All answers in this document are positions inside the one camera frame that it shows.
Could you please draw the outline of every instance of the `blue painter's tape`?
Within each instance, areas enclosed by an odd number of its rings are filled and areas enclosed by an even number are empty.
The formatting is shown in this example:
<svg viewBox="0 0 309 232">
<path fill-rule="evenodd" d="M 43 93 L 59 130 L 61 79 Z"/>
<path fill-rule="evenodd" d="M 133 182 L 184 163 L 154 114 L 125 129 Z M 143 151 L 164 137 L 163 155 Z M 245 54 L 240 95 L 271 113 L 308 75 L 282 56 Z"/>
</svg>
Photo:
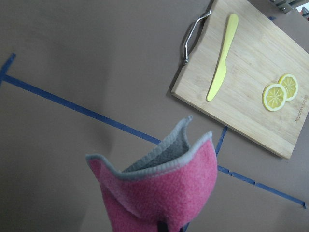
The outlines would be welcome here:
<svg viewBox="0 0 309 232">
<path fill-rule="evenodd" d="M 276 17 L 273 17 L 273 16 L 270 16 L 270 17 L 268 17 L 269 18 L 269 20 L 271 20 L 271 21 L 274 21 L 275 19 L 277 19 Z"/>
<path fill-rule="evenodd" d="M 306 208 L 305 202 L 302 201 L 302 200 L 300 200 L 300 199 L 297 199 L 297 198 L 295 198 L 295 197 L 292 197 L 292 196 L 290 196 L 290 195 L 287 195 L 287 194 L 285 194 L 285 193 L 283 193 L 283 192 L 280 192 L 280 191 L 278 191 L 278 190 L 276 190 L 276 189 L 274 189 L 274 188 L 271 188 L 271 187 L 269 187 L 269 186 L 267 186 L 267 185 L 263 185 L 263 184 L 261 184 L 261 183 L 256 183 L 255 186 L 257 186 L 257 187 L 259 187 L 259 188 L 261 188 L 261 189 L 264 189 L 264 190 L 266 190 L 266 191 L 268 191 L 268 192 L 274 193 L 274 194 L 276 194 L 276 195 L 278 195 L 278 196 L 281 196 L 281 197 L 283 197 L 283 198 L 285 198 L 285 199 L 288 199 L 288 200 L 290 200 L 290 201 L 292 201 L 292 202 L 295 202 L 295 203 L 297 203 L 297 204 L 300 204 L 300 205 L 302 205 L 304 208 Z"/>
<path fill-rule="evenodd" d="M 140 132 L 140 131 L 138 131 L 136 129 L 133 129 L 133 128 L 127 126 L 127 125 L 124 125 L 124 124 L 122 124 L 120 122 L 114 121 L 114 120 L 112 120 L 112 119 L 110 119 L 108 117 L 105 117 L 105 116 L 100 115 L 100 114 L 98 114 L 96 112 L 88 110 L 88 109 L 86 109 L 86 108 L 84 108 L 82 106 L 79 106 L 79 105 L 77 105 L 75 103 L 72 103 L 72 102 L 70 102 L 68 100 L 65 100 L 65 99 L 63 99 L 61 97 L 58 97 L 58 96 L 56 96 L 54 94 L 46 92 L 46 91 L 44 91 L 42 89 L 39 89 L 39 88 L 37 88 L 35 86 L 29 85 L 29 84 L 27 84 L 27 83 L 25 83 L 23 81 L 20 81 L 20 80 L 14 78 L 14 77 L 5 75 L 3 80 L 8 82 L 8 83 L 10 83 L 10 84 L 12 84 L 12 85 L 15 85 L 15 86 L 20 87 L 20 88 L 22 88 L 24 90 L 27 90 L 27 91 L 29 91 L 31 93 L 37 94 L 37 95 L 39 95 L 41 97 L 44 97 L 44 98 L 46 98 L 48 100 L 51 100 L 53 102 L 56 102 L 56 103 L 61 104 L 63 106 L 66 106 L 66 107 L 68 107 L 68 108 L 70 108 L 72 110 L 75 110 L 75 111 L 79 112 L 79 113 L 82 113 L 82 114 L 87 115 L 89 117 L 92 117 L 92 118 L 94 118 L 96 120 L 99 120 L 101 122 L 109 124 L 109 125 L 111 125 L 113 127 L 121 129 L 121 130 L 123 130 L 125 132 L 133 134 L 133 135 L 135 135 L 137 137 L 140 137 L 140 138 L 142 138 L 142 139 L 144 139 L 146 141 L 149 141 L 149 142 L 151 142 L 153 144 L 159 144 L 161 142 L 160 140 L 158 140 L 158 139 L 156 139 L 156 138 L 154 138 L 154 137 L 152 137 L 152 136 L 150 136 L 148 134 L 145 134 L 145 133 Z"/>
<path fill-rule="evenodd" d="M 1 85 L 3 78 L 5 77 L 6 72 L 8 71 L 10 65 L 13 63 L 15 57 L 16 57 L 16 55 L 14 53 L 12 53 L 11 56 L 7 59 L 7 61 L 1 67 L 1 70 L 0 70 L 0 85 Z"/>
<path fill-rule="evenodd" d="M 153 143 L 153 144 L 159 144 L 159 143 L 161 142 L 160 140 L 158 140 L 158 139 L 156 139 L 156 138 L 154 138 L 154 137 L 152 137 L 152 136 L 150 136 L 150 135 L 148 135 L 148 134 L 145 134 L 145 133 L 143 133 L 143 132 L 140 132 L 140 131 L 138 131 L 138 130 L 136 130 L 136 129 L 133 129 L 133 128 L 129 127 L 129 126 L 126 126 L 126 125 L 124 125 L 124 124 L 122 124 L 122 123 L 119 123 L 119 122 L 117 122 L 117 121 L 114 121 L 114 120 L 112 120 L 112 119 L 110 119 L 110 118 L 108 118 L 108 117 L 105 117 L 105 116 L 100 115 L 100 114 L 98 114 L 98 113 L 96 113 L 96 112 L 93 112 L 93 111 L 91 111 L 91 110 L 89 110 L 89 109 L 86 109 L 86 108 L 84 108 L 84 107 L 82 107 L 82 106 L 79 106 L 79 105 L 77 105 L 77 104 L 75 104 L 75 103 L 72 103 L 72 102 L 70 102 L 70 101 L 68 101 L 68 100 L 65 100 L 65 99 L 63 99 L 63 98 L 60 98 L 60 97 L 58 97 L 58 96 L 56 96 L 56 95 L 54 95 L 54 94 L 51 94 L 51 93 L 46 92 L 46 91 L 44 91 L 44 90 L 42 90 L 42 89 L 39 89 L 39 88 L 37 88 L 37 87 L 35 87 L 35 86 L 29 85 L 29 84 L 27 84 L 27 83 L 25 83 L 25 82 L 23 82 L 23 81 L 20 81 L 20 80 L 14 78 L 14 77 L 11 77 L 11 76 L 6 75 L 6 72 L 7 72 L 7 70 L 9 69 L 9 67 L 10 67 L 11 63 L 13 62 L 14 58 L 15 58 L 15 54 L 12 54 L 12 55 L 10 56 L 10 58 L 7 60 L 7 62 L 3 65 L 3 67 L 2 67 L 2 69 L 1 69 L 1 71 L 0 71 L 0 82 L 1 82 L 1 79 L 2 79 L 3 81 L 6 81 L 6 82 L 8 82 L 8 83 L 10 83 L 10 84 L 12 84 L 12 85 L 15 85 L 15 86 L 20 87 L 20 88 L 22 88 L 22 89 L 24 89 L 24 90 L 27 90 L 27 91 L 32 92 L 32 93 L 34 93 L 34 94 L 37 94 L 37 95 L 39 95 L 39 96 L 41 96 L 41 97 L 44 97 L 44 98 L 46 98 L 46 99 L 49 99 L 49 100 L 51 100 L 51 101 L 53 101 L 53 102 L 56 102 L 56 103 L 61 104 L 61 105 L 63 105 L 63 106 L 66 106 L 66 107 L 68 107 L 68 108 L 70 108 L 70 109 L 72 109 L 72 110 L 75 110 L 75 111 L 77 111 L 77 112 L 79 112 L 79 113 L 82 113 L 82 114 L 84 114 L 84 115 L 86 115 L 86 116 L 92 117 L 92 118 L 94 118 L 94 119 L 96 119 L 96 120 L 99 120 L 99 121 L 101 121 L 101 122 L 104 122 L 104 123 L 106 123 L 106 124 L 109 124 L 109 125 L 111 125 L 111 126 L 113 126 L 113 127 L 116 127 L 116 128 L 118 128 L 118 129 L 121 129 L 121 130 L 123 130 L 123 131 L 125 131 L 125 132 L 128 132 L 128 133 L 130 133 L 130 134 L 133 134 L 133 135 L 135 135 L 135 136 L 137 136 L 137 137 L 140 137 L 140 138 L 142 138 L 142 139 L 144 139 L 144 140 L 146 140 L 146 141 L 149 141 L 149 142 L 151 142 L 151 143 Z M 217 147 L 216 147 L 216 154 L 218 154 L 219 151 L 220 151 L 220 148 L 221 148 L 221 145 L 222 145 L 224 136 L 225 136 L 225 134 L 226 134 L 226 131 L 227 131 L 227 127 L 225 126 L 224 129 L 223 129 L 223 131 L 222 131 L 222 134 L 221 134 L 221 137 L 220 137 L 220 139 L 219 139 L 219 142 L 218 142 L 218 144 L 217 144 Z M 230 175 L 230 176 L 232 176 L 232 177 L 235 177 L 235 178 L 237 178 L 237 179 L 243 180 L 243 181 L 245 181 L 245 182 L 247 182 L 247 183 L 250 183 L 250 184 L 252 184 L 252 185 L 255 185 L 255 186 L 257 186 L 257 187 L 259 187 L 259 188 L 262 188 L 262 189 L 264 189 L 264 190 L 267 190 L 267 191 L 269 191 L 269 192 L 272 192 L 272 193 L 274 193 L 274 194 L 276 194 L 276 195 L 278 195 L 278 196 L 284 197 L 284 198 L 286 198 L 286 199 L 288 199 L 288 200 L 290 200 L 290 201 L 293 201 L 293 202 L 295 202 L 295 203 L 297 203 L 297 204 L 302 205 L 305 209 L 307 208 L 306 203 L 305 203 L 304 201 L 302 201 L 302 200 L 299 200 L 299 199 L 297 199 L 297 198 L 294 198 L 294 197 L 292 197 L 292 196 L 290 196 L 290 195 L 287 195 L 287 194 L 285 194 L 285 193 L 283 193 L 283 192 L 280 192 L 280 191 L 278 191 L 278 190 L 275 190 L 274 188 L 268 187 L 268 186 L 263 185 L 263 184 L 261 184 L 261 183 L 255 183 L 254 180 L 252 180 L 252 179 L 250 179 L 250 178 L 247 178 L 247 177 L 245 177 L 245 176 L 243 176 L 243 175 L 240 175 L 240 174 L 238 174 L 238 173 L 230 172 L 229 169 L 224 168 L 224 167 L 222 167 L 222 166 L 220 166 L 220 165 L 218 165 L 218 171 L 220 171 L 220 172 L 222 172 L 222 173 L 225 173 L 225 174 L 228 174 L 228 175 Z"/>
<path fill-rule="evenodd" d="M 222 133 L 221 133 L 221 137 L 220 137 L 220 139 L 219 139 L 219 142 L 218 142 L 218 144 L 217 144 L 217 146 L 216 146 L 216 150 L 215 150 L 217 156 L 218 156 L 219 151 L 220 151 L 220 149 L 221 149 L 221 145 L 222 145 L 224 136 L 225 136 L 225 134 L 226 134 L 226 131 L 227 131 L 227 126 L 224 126 L 224 128 L 223 128 L 223 130 L 222 130 Z"/>
<path fill-rule="evenodd" d="M 252 180 L 250 178 L 247 178 L 247 177 L 245 177 L 243 175 L 240 175 L 240 174 L 238 174 L 236 172 L 232 172 L 232 173 L 230 173 L 230 175 L 235 177 L 235 178 L 237 178 L 237 179 L 239 179 L 239 180 L 242 180 L 242 181 L 245 181 L 245 182 L 247 182 L 249 184 L 255 185 L 255 181 L 254 180 Z"/>
<path fill-rule="evenodd" d="M 190 224 L 190 223 L 187 223 L 187 224 L 183 227 L 183 232 L 186 232 L 186 231 L 187 231 L 187 229 L 188 229 L 188 227 L 189 227 L 189 224 Z"/>
<path fill-rule="evenodd" d="M 224 167 L 222 167 L 220 165 L 218 165 L 218 171 L 230 175 L 230 170 L 228 170 L 227 168 L 224 168 Z"/>
</svg>

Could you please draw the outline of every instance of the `wooden cutting board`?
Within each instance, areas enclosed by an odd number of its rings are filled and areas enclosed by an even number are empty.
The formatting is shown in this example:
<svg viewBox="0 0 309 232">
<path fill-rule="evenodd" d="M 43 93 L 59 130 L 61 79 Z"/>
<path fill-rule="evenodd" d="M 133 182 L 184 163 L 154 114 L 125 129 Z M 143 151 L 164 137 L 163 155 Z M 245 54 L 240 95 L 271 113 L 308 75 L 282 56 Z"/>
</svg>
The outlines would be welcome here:
<svg viewBox="0 0 309 232">
<path fill-rule="evenodd" d="M 238 15 L 239 24 L 226 59 L 227 73 L 219 92 L 208 102 L 231 13 Z M 298 95 L 270 112 L 262 104 L 263 90 L 285 73 L 297 78 Z M 172 94 L 289 159 L 309 110 L 309 54 L 246 0 L 217 0 Z"/>
</svg>

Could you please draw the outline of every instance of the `fabric mitt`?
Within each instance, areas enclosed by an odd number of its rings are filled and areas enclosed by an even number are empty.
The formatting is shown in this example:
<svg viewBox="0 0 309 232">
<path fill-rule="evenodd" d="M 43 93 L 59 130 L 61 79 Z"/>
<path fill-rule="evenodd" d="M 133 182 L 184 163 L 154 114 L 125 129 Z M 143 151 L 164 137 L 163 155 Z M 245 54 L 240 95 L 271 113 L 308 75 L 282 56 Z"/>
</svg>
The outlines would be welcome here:
<svg viewBox="0 0 309 232">
<path fill-rule="evenodd" d="M 157 147 L 124 171 L 100 155 L 86 160 L 100 182 L 114 232 L 179 232 L 209 198 L 217 178 L 211 132 L 190 147 L 182 119 Z"/>
</svg>

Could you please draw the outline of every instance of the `yellow knife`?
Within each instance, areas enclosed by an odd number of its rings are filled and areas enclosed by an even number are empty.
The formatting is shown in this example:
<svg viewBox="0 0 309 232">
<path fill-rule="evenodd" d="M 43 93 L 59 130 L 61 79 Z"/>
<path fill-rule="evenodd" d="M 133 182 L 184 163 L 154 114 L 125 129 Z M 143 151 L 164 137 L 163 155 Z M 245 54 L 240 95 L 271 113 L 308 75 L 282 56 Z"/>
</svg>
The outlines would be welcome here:
<svg viewBox="0 0 309 232">
<path fill-rule="evenodd" d="M 225 60 L 227 57 L 228 50 L 230 49 L 230 46 L 232 44 L 236 29 L 237 29 L 238 21 L 239 19 L 236 14 L 231 14 L 228 19 L 226 31 L 225 31 L 225 38 L 223 41 L 223 47 L 222 47 L 221 55 L 219 57 L 218 66 L 215 71 L 215 75 L 212 79 L 211 87 L 206 96 L 206 100 L 209 102 L 217 94 L 224 80 L 224 77 L 226 74 Z"/>
</svg>

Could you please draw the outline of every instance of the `yellow lemon slice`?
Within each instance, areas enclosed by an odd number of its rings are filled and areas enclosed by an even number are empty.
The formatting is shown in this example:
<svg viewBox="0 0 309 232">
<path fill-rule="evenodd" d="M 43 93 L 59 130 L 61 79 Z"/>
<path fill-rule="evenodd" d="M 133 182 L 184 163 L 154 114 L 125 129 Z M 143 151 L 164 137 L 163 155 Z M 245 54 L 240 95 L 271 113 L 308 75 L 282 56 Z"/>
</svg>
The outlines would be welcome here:
<svg viewBox="0 0 309 232">
<path fill-rule="evenodd" d="M 293 100 L 298 93 L 298 82 L 292 74 L 283 75 L 279 81 L 279 84 L 283 85 L 286 90 L 286 101 Z"/>
<path fill-rule="evenodd" d="M 281 84 L 271 84 L 263 91 L 263 105 L 269 111 L 277 111 L 284 106 L 286 95 L 286 90 Z"/>
</svg>

